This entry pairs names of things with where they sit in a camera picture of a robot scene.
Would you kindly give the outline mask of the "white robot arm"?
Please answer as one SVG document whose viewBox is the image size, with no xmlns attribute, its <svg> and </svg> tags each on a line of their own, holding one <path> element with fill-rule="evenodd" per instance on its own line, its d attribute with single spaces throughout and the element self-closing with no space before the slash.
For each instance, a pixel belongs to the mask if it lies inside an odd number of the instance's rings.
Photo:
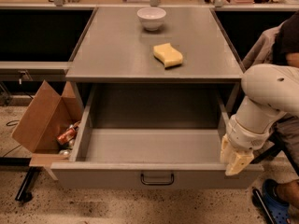
<svg viewBox="0 0 299 224">
<path fill-rule="evenodd" d="M 221 140 L 227 175 L 237 175 L 251 163 L 276 121 L 287 114 L 299 116 L 298 68 L 256 64 L 243 74 L 241 87 L 245 97 Z"/>
</svg>

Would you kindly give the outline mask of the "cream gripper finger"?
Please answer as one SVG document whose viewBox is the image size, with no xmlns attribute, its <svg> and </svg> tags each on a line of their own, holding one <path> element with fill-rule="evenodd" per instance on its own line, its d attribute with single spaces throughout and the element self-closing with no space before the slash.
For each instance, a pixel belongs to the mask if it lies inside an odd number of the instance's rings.
<svg viewBox="0 0 299 224">
<path fill-rule="evenodd" d="M 233 166 L 231 166 L 231 165 L 228 165 L 228 166 L 226 167 L 225 174 L 226 174 L 227 176 L 238 175 L 238 174 L 241 173 L 243 170 L 244 170 L 244 167 L 243 167 L 243 166 L 236 166 L 236 167 L 233 167 Z"/>
</svg>

